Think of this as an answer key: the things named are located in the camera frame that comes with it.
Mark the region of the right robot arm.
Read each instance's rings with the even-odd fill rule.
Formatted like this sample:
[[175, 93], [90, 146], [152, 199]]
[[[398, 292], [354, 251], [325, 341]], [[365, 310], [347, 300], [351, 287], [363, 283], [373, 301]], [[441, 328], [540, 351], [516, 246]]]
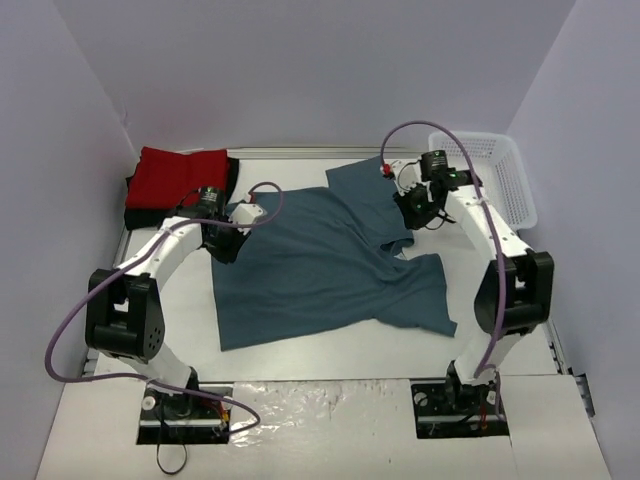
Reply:
[[419, 230], [440, 218], [459, 226], [485, 263], [474, 298], [476, 330], [446, 373], [446, 406], [465, 413], [479, 389], [498, 379], [513, 347], [550, 315], [554, 260], [521, 240], [484, 193], [472, 170], [449, 165], [445, 151], [382, 169], [396, 185], [394, 201], [406, 228]]

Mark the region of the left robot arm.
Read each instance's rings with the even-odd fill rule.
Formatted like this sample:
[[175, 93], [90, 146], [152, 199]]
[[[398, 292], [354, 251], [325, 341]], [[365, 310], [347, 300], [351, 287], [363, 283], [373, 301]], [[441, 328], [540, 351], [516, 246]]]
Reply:
[[197, 372], [178, 359], [165, 343], [160, 292], [183, 261], [206, 249], [223, 264], [236, 260], [265, 210], [246, 200], [227, 209], [218, 188], [203, 187], [190, 206], [170, 211], [158, 232], [136, 255], [120, 264], [125, 274], [87, 305], [87, 346], [131, 366], [162, 385], [151, 387], [157, 408], [171, 418], [189, 418], [201, 406]]

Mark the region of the blue t shirt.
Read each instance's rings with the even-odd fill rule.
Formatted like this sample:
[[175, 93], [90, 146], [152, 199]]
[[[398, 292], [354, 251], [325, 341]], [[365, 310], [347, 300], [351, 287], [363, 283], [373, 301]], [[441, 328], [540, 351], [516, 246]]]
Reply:
[[325, 187], [257, 193], [277, 217], [253, 230], [234, 263], [211, 263], [222, 350], [369, 319], [454, 336], [441, 259], [401, 259], [414, 237], [379, 166], [371, 158], [328, 170]]

